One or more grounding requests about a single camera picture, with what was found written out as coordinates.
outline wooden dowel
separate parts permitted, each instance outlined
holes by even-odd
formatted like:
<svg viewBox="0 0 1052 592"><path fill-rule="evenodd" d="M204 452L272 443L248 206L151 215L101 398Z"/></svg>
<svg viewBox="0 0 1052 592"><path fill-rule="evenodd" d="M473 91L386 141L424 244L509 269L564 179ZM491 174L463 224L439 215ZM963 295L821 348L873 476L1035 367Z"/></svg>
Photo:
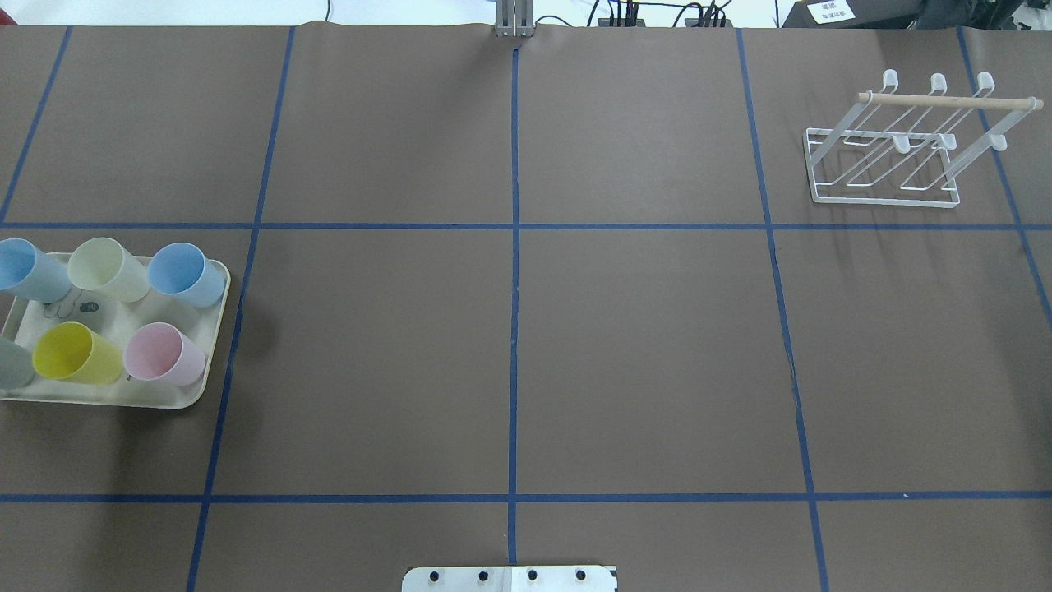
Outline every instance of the wooden dowel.
<svg viewBox="0 0 1052 592"><path fill-rule="evenodd" d="M1029 99L984 99L978 97L938 97L934 95L889 95L858 93L859 103L901 106L945 106L950 108L997 108L1004 110L1034 110L1045 108L1045 101Z"/></svg>

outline cup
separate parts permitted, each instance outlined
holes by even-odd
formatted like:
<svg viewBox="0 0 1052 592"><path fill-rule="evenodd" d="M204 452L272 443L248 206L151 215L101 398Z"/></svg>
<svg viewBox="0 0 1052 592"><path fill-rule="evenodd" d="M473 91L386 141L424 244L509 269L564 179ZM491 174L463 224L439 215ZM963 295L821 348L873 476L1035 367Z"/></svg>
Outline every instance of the cup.
<svg viewBox="0 0 1052 592"><path fill-rule="evenodd" d="M69 279L121 303L141 301L149 291L146 267L112 238L93 238L69 256Z"/></svg>
<svg viewBox="0 0 1052 592"><path fill-rule="evenodd" d="M18 344L0 340L0 389L24 387L36 375L33 355Z"/></svg>
<svg viewBox="0 0 1052 592"><path fill-rule="evenodd" d="M124 374L120 349L79 323L47 330L33 350L33 368L52 381L108 385Z"/></svg>
<svg viewBox="0 0 1052 592"><path fill-rule="evenodd" d="M226 284L204 252L188 242L158 250L146 270L154 289L199 309L219 303Z"/></svg>
<svg viewBox="0 0 1052 592"><path fill-rule="evenodd" d="M0 240L0 289L26 301L58 303L72 287L66 270L24 238Z"/></svg>
<svg viewBox="0 0 1052 592"><path fill-rule="evenodd" d="M124 368L133 379L186 387L204 373L201 348L166 323L151 323L132 335L124 348Z"/></svg>

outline tray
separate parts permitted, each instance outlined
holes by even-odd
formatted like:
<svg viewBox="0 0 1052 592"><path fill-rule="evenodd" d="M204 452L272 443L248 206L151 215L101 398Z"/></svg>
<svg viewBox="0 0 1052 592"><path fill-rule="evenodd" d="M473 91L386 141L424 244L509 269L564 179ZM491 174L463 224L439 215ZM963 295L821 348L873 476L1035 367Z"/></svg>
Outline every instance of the tray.
<svg viewBox="0 0 1052 592"><path fill-rule="evenodd" d="M62 264L69 261L69 252L48 252ZM149 264L153 257L136 257L142 264ZM121 351L140 327L156 322L174 325L189 338L205 355L204 373L188 386L177 387L160 382L146 383L127 374L109 385L78 385L48 381L37 376L20 389L0 390L0 400L20 402L73 403L82 405L113 405L147 407L154 409L183 409L194 405L204 392L211 369L213 354L219 326L230 291L230 271L226 265L209 259L225 279L223 298L207 309L196 309L150 289L146 298L137 303L119 303L94 291L74 287L59 303L44 305L16 299L4 323L2 335L6 340L32 351L37 341L48 329L66 322L82 323L92 331L114 343Z"/></svg>

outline sticker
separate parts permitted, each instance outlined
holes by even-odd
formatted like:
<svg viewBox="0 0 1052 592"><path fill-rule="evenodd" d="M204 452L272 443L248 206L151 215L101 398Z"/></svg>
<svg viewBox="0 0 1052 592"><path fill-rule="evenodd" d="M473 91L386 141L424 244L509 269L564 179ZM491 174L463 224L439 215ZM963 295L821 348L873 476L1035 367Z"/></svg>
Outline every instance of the sticker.
<svg viewBox="0 0 1052 592"><path fill-rule="evenodd" d="M829 0L829 2L808 4L807 9L811 11L814 22L818 24L846 21L854 18L854 13L851 12L851 6L848 6L847 0Z"/></svg>

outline white drying rack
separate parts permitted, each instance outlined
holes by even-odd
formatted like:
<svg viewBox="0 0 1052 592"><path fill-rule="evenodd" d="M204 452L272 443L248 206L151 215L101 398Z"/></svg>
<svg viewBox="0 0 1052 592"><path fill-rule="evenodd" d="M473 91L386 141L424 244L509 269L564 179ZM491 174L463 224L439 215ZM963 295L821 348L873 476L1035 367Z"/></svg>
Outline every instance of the white drying rack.
<svg viewBox="0 0 1052 592"><path fill-rule="evenodd" d="M858 93L855 104L835 127L808 127L804 132L811 198L817 203L956 206L960 203L957 175L987 148L1000 151L1008 147L1005 132L1030 111L1045 106L1033 97L989 98L994 82L987 72L979 73L977 82L978 90L971 97L948 97L946 77L936 73L927 95L896 95L898 73L886 69L881 91ZM867 129L867 122L884 105L904 110L883 129ZM925 119L936 107L952 111L934 128L925 130L929 123ZM954 128L977 108L1009 113L968 147L951 154L957 148ZM834 152L836 158L826 158L834 147L841 148ZM936 156L942 166L932 170ZM879 192L889 190L898 197Z"/></svg>

